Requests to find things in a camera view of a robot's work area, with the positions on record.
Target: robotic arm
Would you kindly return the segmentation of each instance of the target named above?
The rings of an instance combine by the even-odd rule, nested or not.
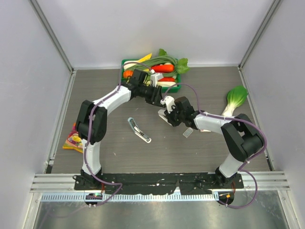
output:
[[[144,84],[146,76],[146,72],[134,70],[133,76],[127,83],[117,86],[111,93],[99,100],[93,102],[86,100],[82,103],[76,122],[76,130],[82,139],[83,147],[85,147],[88,140],[89,114],[98,102],[103,101],[94,111],[90,143],[87,147],[87,162],[92,172],[97,177],[102,178],[100,144],[106,134],[107,116],[121,104],[139,96],[145,98],[149,104],[166,108],[159,110],[158,114],[172,126],[184,123],[187,127],[196,130],[207,129],[224,135],[230,154],[216,169],[216,182],[220,186],[231,184],[238,168],[263,146],[262,136],[253,127],[243,122],[216,119],[208,117],[207,112],[204,112],[206,115],[203,115],[202,112],[195,111],[186,97],[174,99],[167,96],[163,99],[162,87],[156,85],[156,82],[163,77],[162,74],[151,75],[152,83],[149,86]],[[235,118],[250,121],[244,114]],[[85,162],[82,166],[81,177],[84,181],[83,186],[89,184],[87,187],[92,188],[100,185],[90,175]]]

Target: gray floor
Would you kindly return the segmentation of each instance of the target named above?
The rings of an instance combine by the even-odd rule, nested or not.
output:
[[[84,100],[101,98],[117,84],[119,70],[77,71],[67,114],[62,128],[52,173],[79,173],[82,154],[64,150],[66,137],[76,121]],[[192,85],[198,92],[200,106],[212,114],[220,115],[226,106],[229,90],[242,84],[237,67],[191,68],[182,75],[182,82]],[[175,98],[186,96],[195,109],[195,95],[182,86]],[[228,155],[221,135],[194,131],[185,138],[183,124],[172,127],[157,114],[159,107],[149,105],[143,98],[135,98],[108,116],[107,134],[101,144],[101,164],[106,173],[128,172],[197,172],[215,171]],[[235,110],[234,115],[245,113],[252,118],[246,102]],[[152,138],[145,143],[131,130],[127,119],[133,117],[140,129]],[[251,161],[250,171],[268,171],[264,155]]]
[[[252,196],[251,191],[236,192],[233,203],[244,205]],[[48,212],[62,218],[47,215]],[[91,209],[83,202],[42,202],[34,228],[288,229],[289,226],[277,191],[259,191],[256,201],[240,210],[226,208],[216,201],[110,202]]]

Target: carrot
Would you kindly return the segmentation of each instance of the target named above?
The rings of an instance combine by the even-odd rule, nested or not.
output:
[[[174,66],[172,64],[156,65],[152,69],[157,73],[171,73],[174,71]]]
[[[132,70],[126,70],[123,73],[123,78],[128,78],[129,76],[132,76],[133,71]]]
[[[164,78],[158,80],[158,82],[175,82],[175,79],[172,77],[164,77]]]

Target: green leaf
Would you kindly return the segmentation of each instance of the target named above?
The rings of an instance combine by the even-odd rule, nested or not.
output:
[[[186,73],[188,70],[190,70],[190,68],[187,66],[187,62],[188,62],[187,58],[182,58],[182,59],[178,60],[178,63],[175,66],[175,70],[179,74]]]
[[[164,49],[159,49],[159,56],[167,56],[167,52]]]
[[[234,107],[241,106],[247,99],[248,91],[244,86],[239,85],[229,91],[227,95],[228,104],[233,105]]]

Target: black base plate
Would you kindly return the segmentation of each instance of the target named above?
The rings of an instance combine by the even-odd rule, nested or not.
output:
[[[231,184],[221,187],[217,184],[215,174],[211,173],[104,173],[102,180],[110,183],[123,183],[118,194],[125,195],[165,195],[172,194],[176,187],[182,195],[211,194],[209,189],[229,189]],[[236,174],[232,180],[235,188],[244,188],[242,176]],[[118,187],[105,185],[106,194],[112,194]],[[88,190],[88,186],[75,183],[75,190]]]

